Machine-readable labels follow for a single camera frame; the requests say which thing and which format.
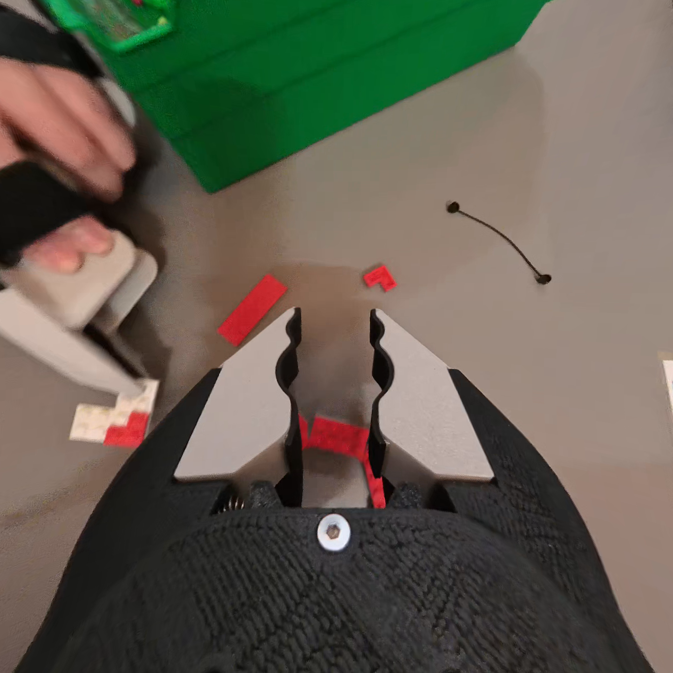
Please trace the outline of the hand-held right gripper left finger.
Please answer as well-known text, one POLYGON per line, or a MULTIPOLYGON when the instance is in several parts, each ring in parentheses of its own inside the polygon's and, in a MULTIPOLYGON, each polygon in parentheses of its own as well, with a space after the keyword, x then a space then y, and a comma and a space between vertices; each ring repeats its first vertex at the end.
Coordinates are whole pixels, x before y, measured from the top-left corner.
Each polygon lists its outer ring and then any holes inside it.
POLYGON ((292 307, 225 361, 174 471, 180 483, 228 481, 240 495, 269 482, 299 508, 304 493, 298 404, 301 310, 292 307))

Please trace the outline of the white and red lego assembly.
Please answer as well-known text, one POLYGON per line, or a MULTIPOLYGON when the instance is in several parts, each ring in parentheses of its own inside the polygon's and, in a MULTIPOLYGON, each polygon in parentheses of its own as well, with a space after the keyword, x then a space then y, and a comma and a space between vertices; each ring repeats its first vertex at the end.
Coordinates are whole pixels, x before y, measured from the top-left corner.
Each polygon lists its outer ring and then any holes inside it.
POLYGON ((79 404, 69 439, 130 450, 138 448, 147 435, 159 385, 159 380, 141 380, 142 392, 138 396, 119 394, 113 407, 79 404))

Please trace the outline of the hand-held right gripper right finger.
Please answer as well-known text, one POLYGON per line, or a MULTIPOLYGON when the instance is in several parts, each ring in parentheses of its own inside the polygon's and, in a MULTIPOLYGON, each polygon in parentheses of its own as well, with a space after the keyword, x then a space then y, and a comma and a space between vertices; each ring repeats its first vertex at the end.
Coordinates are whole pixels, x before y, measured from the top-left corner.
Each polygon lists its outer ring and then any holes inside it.
POLYGON ((424 504, 446 484, 495 484, 495 471, 449 365, 383 310, 369 315, 372 404, 367 458, 377 482, 375 507, 395 497, 424 504))

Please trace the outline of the person's left hand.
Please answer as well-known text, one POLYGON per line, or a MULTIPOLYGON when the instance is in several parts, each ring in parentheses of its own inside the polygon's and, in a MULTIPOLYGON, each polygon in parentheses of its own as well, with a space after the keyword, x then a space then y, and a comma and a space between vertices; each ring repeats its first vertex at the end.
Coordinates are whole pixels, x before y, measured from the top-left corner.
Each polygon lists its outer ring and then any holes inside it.
POLYGON ((1 58, 1 168, 46 156, 90 196, 117 201, 136 163, 129 130, 79 73, 1 58))

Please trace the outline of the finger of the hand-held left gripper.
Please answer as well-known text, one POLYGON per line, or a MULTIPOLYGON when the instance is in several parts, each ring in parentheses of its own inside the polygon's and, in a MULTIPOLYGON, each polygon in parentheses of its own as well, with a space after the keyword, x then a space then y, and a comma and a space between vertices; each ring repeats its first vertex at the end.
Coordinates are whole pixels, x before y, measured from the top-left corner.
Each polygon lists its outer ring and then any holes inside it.
POLYGON ((1 335, 74 383, 131 398, 144 391, 103 349, 67 330, 13 289, 1 291, 1 335))

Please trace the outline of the red lego arch piece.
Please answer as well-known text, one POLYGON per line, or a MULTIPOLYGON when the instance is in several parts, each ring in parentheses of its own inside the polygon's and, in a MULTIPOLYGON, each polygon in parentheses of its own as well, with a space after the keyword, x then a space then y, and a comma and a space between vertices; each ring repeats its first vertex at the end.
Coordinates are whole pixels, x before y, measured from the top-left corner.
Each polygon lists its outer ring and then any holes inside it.
POLYGON ((369 457, 369 429, 321 416, 316 416, 309 427, 299 416, 299 433, 302 450, 316 449, 356 459, 363 468, 373 508, 386 507, 383 478, 374 475, 369 457))

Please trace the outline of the green lego box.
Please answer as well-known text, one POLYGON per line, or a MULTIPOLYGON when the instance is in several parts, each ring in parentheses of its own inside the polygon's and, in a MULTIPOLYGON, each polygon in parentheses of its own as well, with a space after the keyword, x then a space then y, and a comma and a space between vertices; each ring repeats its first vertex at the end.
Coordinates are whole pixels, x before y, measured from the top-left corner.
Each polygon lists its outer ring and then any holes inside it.
POLYGON ((514 46, 545 1, 177 1, 169 35, 97 48, 216 192, 514 46))

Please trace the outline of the red rectangular lego plate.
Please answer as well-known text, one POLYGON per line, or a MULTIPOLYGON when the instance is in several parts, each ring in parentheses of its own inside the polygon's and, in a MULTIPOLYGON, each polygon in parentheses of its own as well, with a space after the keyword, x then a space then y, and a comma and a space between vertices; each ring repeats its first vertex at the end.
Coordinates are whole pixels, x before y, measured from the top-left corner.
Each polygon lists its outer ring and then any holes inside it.
POLYGON ((218 335, 239 347, 286 292, 284 283, 265 274, 218 327, 218 335))

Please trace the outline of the green lego box lid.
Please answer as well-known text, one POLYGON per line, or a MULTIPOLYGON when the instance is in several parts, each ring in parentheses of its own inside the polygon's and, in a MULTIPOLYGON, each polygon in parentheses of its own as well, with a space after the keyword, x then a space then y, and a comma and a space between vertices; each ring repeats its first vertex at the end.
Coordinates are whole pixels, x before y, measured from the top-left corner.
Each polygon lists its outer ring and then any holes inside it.
POLYGON ((111 52, 128 53, 169 35, 175 1, 43 1, 64 30, 111 52))

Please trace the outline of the small red lego corner piece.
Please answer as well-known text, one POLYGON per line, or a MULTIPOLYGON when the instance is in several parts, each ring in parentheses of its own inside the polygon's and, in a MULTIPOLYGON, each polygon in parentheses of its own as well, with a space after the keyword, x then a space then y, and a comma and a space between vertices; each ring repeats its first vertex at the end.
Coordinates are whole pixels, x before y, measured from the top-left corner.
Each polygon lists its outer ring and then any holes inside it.
POLYGON ((379 265, 364 273, 362 279, 368 288, 380 287, 383 292, 389 292, 398 286, 386 265, 379 265))

